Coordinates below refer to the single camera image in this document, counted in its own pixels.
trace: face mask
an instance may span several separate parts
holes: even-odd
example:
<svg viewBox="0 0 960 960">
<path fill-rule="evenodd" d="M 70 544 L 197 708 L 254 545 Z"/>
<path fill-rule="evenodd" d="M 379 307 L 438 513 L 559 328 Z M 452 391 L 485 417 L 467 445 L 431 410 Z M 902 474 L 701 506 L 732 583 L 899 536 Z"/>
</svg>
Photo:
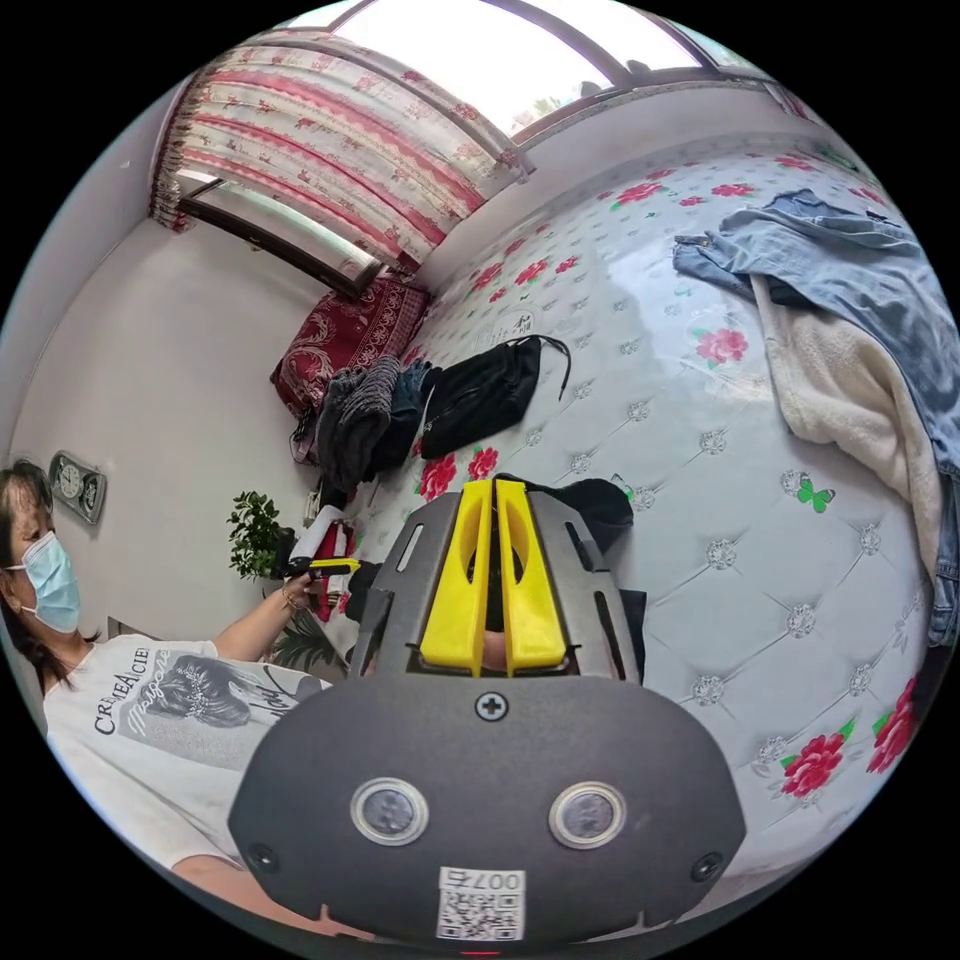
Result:
<svg viewBox="0 0 960 960">
<path fill-rule="evenodd" d="M 51 531 L 23 555 L 23 563 L 8 570 L 25 570 L 37 594 L 32 613 L 57 633 L 73 633 L 80 623 L 80 591 L 73 567 L 60 541 Z"/>
</svg>

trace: curtain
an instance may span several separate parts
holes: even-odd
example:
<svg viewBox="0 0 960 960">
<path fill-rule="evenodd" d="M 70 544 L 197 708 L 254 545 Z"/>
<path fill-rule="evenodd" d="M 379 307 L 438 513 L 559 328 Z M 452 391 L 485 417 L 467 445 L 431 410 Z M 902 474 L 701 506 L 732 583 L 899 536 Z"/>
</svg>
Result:
<svg viewBox="0 0 960 960">
<path fill-rule="evenodd" d="M 154 167 L 151 215 L 186 229 L 188 169 L 269 196 L 404 272 L 533 167 L 479 111 L 333 34 L 260 34 L 199 71 Z"/>
</svg>

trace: black bag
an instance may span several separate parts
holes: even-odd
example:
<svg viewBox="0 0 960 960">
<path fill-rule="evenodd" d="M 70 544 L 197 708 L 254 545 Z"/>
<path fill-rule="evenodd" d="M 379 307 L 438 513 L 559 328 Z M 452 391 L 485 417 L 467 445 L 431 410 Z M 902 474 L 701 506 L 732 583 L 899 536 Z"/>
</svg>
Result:
<svg viewBox="0 0 960 960">
<path fill-rule="evenodd" d="M 562 398 L 571 363 L 562 340 L 532 334 L 497 344 L 437 374 L 424 415 L 420 456 L 436 460 L 518 424 L 540 379 L 542 342 L 567 358 Z"/>
</svg>

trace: white wall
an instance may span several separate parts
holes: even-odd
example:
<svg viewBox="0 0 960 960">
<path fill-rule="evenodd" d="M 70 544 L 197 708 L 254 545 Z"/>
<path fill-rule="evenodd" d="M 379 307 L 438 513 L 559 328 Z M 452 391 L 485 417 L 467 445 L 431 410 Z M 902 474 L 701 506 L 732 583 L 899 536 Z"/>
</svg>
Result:
<svg viewBox="0 0 960 960">
<path fill-rule="evenodd" d="M 147 215 L 150 168 L 176 91 L 157 100 L 103 152 L 50 224 L 0 333 L 0 450 L 43 350 L 104 257 Z"/>
<path fill-rule="evenodd" d="M 85 630 L 107 617 L 164 639 L 211 638 L 258 588 L 228 569 L 243 490 L 299 526 L 313 476 L 268 377 L 327 292 L 265 252 L 198 224 L 145 220 L 74 300 L 44 351 L 12 452 L 65 448 L 108 477 L 100 524 L 57 508 Z"/>
<path fill-rule="evenodd" d="M 471 257 L 540 206 L 628 160 L 726 134 L 815 136 L 855 159 L 835 133 L 789 116 L 766 92 L 736 87 L 667 90 L 611 106 L 530 148 L 536 172 L 513 184 L 453 229 L 417 279 L 436 290 Z"/>
</svg>

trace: clock face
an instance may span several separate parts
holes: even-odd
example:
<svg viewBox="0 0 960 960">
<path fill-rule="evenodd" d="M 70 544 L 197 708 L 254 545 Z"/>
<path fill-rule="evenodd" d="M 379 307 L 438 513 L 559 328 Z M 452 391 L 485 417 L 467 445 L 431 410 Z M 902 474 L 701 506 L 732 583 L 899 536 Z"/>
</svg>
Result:
<svg viewBox="0 0 960 960">
<path fill-rule="evenodd" d="M 82 483 L 80 471 L 72 464 L 65 463 L 60 468 L 60 476 L 57 478 L 60 484 L 60 490 L 68 500 L 73 500 L 80 492 Z"/>
</svg>

